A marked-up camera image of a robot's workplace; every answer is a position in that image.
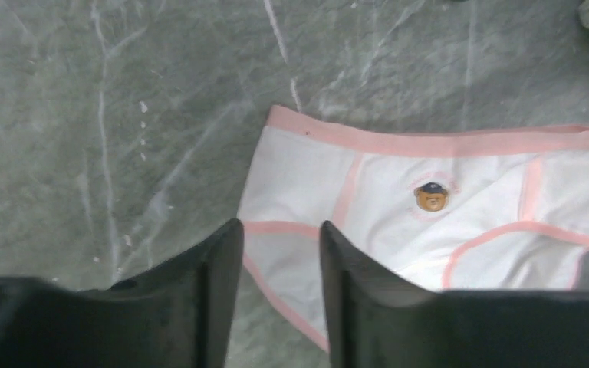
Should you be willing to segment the white pink-trimmed underwear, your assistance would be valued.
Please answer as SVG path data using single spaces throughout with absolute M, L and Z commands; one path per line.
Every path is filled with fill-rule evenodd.
M 431 291 L 572 289 L 589 252 L 589 126 L 386 134 L 273 106 L 238 216 L 245 268 L 322 349 L 327 220 Z

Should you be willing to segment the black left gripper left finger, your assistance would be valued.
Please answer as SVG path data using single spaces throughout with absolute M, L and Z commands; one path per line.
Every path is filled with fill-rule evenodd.
M 106 290 L 0 277 L 0 367 L 222 367 L 243 254 L 234 218 Z

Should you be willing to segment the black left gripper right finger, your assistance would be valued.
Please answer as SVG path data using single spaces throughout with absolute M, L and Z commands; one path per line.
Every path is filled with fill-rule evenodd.
M 333 367 L 589 367 L 589 291 L 447 291 L 320 229 Z

